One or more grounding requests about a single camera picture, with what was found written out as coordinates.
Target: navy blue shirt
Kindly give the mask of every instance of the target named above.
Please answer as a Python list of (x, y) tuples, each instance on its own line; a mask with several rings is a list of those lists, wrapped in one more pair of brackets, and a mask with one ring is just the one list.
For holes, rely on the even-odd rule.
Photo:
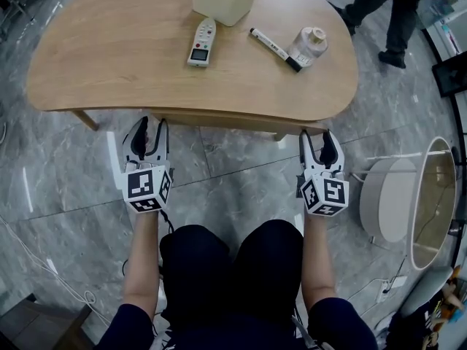
[[(326, 298), (309, 312), (308, 331), (318, 344), (334, 350), (377, 350), (377, 342), (353, 306), (341, 298)], [(97, 350), (148, 350), (153, 343), (153, 324), (139, 307), (119, 307)], [(304, 350), (303, 339), (295, 339), (274, 323), (247, 315), (215, 318), (211, 324), (172, 333), (167, 348), (174, 350)]]

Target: marker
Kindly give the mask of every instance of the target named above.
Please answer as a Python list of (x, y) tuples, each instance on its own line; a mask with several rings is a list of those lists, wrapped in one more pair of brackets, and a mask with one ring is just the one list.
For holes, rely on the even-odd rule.
[(301, 70), (301, 66), (291, 58), (287, 52), (285, 52), (279, 45), (274, 43), (270, 38), (268, 38), (265, 34), (261, 31), (257, 30), (256, 28), (250, 29), (250, 34), (252, 34), (256, 39), (266, 45), (270, 50), (276, 53), (282, 60), (284, 60), (292, 69), (299, 72)]

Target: shirt sleeve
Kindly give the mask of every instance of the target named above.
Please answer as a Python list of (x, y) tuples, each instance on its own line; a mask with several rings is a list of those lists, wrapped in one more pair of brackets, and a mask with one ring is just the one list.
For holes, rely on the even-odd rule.
[(309, 335), (319, 345), (334, 350), (377, 350), (377, 341), (352, 304), (341, 298), (325, 298), (309, 311)]
[(153, 341), (153, 324), (149, 316), (137, 306), (124, 304), (95, 349), (148, 350)]

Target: white cube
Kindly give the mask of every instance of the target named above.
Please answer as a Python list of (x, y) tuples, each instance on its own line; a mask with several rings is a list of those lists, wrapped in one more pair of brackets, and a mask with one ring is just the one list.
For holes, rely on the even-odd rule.
[(144, 168), (123, 175), (123, 199), (137, 213), (164, 209), (172, 180), (165, 166)]
[(312, 175), (301, 186), (308, 214), (333, 217), (349, 206), (349, 182)]

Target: white bottle cap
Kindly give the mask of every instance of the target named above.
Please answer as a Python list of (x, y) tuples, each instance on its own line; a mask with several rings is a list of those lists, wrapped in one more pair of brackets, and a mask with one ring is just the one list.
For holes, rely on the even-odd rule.
[(314, 27), (308, 38), (311, 43), (319, 44), (326, 39), (326, 32), (319, 27)]

